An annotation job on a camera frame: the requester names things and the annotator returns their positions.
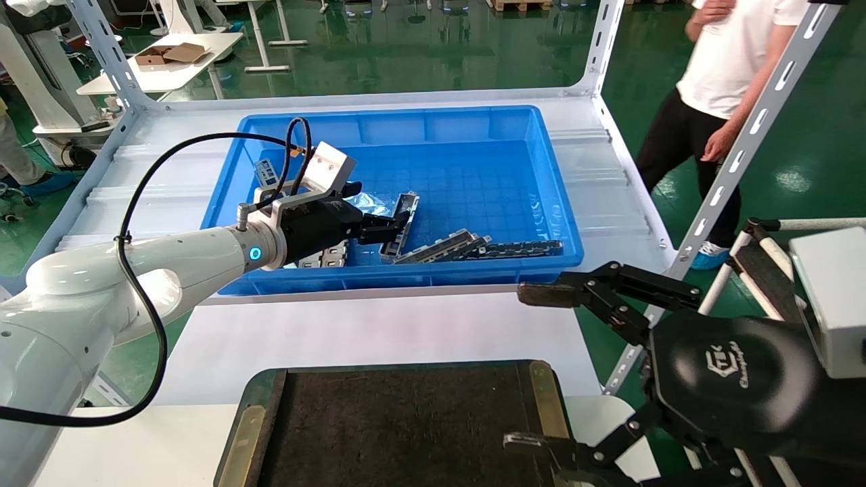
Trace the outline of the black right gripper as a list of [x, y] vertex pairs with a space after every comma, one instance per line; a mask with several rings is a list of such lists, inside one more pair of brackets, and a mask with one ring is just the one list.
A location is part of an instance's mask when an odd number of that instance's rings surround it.
[[[755, 453], [797, 446], [805, 405], [823, 379], [805, 330], [756, 317], [669, 315], [650, 331], [650, 319], [627, 298], [662, 309], [697, 309], [702, 290], [619, 262], [518, 286], [518, 300], [526, 305], [584, 307], [631, 345], [649, 342], [656, 395], [698, 435]], [[528, 432], [506, 434], [502, 444], [511, 453], [545, 460], [560, 479], [593, 486], [745, 485], [745, 472], [730, 462], [641, 481], [628, 477], [616, 460], [667, 416], [665, 408], [645, 404], [597, 446]]]

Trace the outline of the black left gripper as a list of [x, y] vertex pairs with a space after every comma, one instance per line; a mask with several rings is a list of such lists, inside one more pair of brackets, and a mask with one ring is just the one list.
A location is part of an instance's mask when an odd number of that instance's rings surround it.
[[316, 200], [279, 203], [277, 218], [277, 227], [286, 243], [284, 256], [277, 265], [284, 267], [346, 239], [359, 237], [360, 246], [390, 243], [409, 224], [411, 210], [392, 216], [364, 213], [344, 200], [340, 192], [328, 191]]

